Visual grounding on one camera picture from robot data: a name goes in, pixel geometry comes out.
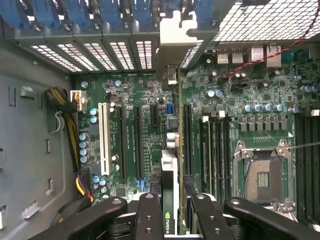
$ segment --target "wire bundle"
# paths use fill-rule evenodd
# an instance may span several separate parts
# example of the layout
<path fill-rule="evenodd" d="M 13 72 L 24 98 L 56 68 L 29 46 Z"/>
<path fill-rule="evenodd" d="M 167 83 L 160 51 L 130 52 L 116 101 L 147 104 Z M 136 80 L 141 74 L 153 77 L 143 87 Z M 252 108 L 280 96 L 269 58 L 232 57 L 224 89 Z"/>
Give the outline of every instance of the wire bundle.
<path fill-rule="evenodd" d="M 91 195 L 89 189 L 83 183 L 82 179 L 83 178 L 80 174 L 76 175 L 76 179 L 75 179 L 76 188 L 78 189 L 79 193 L 81 193 L 82 196 L 87 196 L 88 198 L 90 198 L 90 202 L 93 202 L 94 197 Z"/>
<path fill-rule="evenodd" d="M 66 92 L 59 86 L 51 87 L 44 91 L 47 101 L 56 108 L 57 111 L 62 111 L 62 117 L 67 130 L 69 146 L 71 150 L 71 158 L 73 171 L 77 172 L 80 169 L 79 143 L 75 118 L 73 113 L 77 112 L 77 102 L 68 100 Z"/>

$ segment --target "white pci slot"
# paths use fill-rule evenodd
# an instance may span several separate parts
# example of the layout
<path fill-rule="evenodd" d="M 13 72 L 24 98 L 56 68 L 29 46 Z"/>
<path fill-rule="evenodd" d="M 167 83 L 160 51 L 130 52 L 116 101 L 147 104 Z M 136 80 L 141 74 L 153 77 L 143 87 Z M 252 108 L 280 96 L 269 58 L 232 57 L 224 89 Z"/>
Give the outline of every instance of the white pci slot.
<path fill-rule="evenodd" d="M 109 175 L 112 171 L 109 108 L 107 103 L 98 103 L 101 175 Z"/>

